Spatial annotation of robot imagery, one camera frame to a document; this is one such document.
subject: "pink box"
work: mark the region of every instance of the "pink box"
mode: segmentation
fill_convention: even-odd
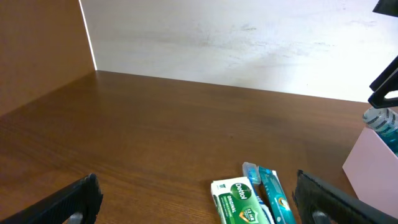
[[[369,128],[364,128],[343,165],[358,198],[398,218],[398,157]]]

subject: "brown wooden panel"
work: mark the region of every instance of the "brown wooden panel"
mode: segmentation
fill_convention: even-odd
[[[93,70],[78,0],[0,2],[0,115]]]
[[[0,118],[0,218],[90,172],[98,223],[220,223],[212,180],[245,161],[291,198],[303,169],[354,195],[341,166],[366,103],[97,72]]]

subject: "toiletry item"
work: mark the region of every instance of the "toiletry item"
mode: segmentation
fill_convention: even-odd
[[[261,178],[260,178],[260,173],[258,171],[257,165],[252,164],[250,162],[244,162],[242,165],[243,169],[243,175],[248,177],[250,180],[250,183],[253,185],[253,192],[256,195],[257,201],[260,204],[260,207],[262,208],[262,211],[266,214],[268,221],[270,224],[274,224],[274,219],[272,218],[271,211],[267,207],[267,205],[264,204],[264,202],[261,200],[261,198],[258,196],[254,186],[260,185],[261,184]]]
[[[276,171],[258,167],[262,184],[266,190],[276,224],[295,224],[293,213],[287,203]]]
[[[398,114],[389,108],[370,108],[363,114],[362,119],[397,155],[398,121],[396,119],[398,119]]]
[[[247,177],[213,181],[211,194],[222,224],[270,224]]]

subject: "toothbrush head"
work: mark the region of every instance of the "toothbrush head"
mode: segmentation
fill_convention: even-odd
[[[257,165],[250,162],[244,162],[242,165],[243,175],[248,177],[252,185],[260,185],[261,178]]]

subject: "toothbrush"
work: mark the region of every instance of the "toothbrush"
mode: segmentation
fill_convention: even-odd
[[[258,196],[254,186],[260,185],[261,184],[261,178],[260,178],[260,173],[258,171],[257,165],[252,164],[250,162],[244,162],[243,165],[243,175],[246,176],[249,180],[251,185],[253,185],[253,192],[254,195],[257,198],[257,201],[260,204],[260,207],[262,208],[262,211],[264,214],[266,214],[268,221],[270,224],[275,224],[274,219],[272,218],[271,211],[267,207],[267,205],[264,204],[264,202],[261,200],[261,198]]]

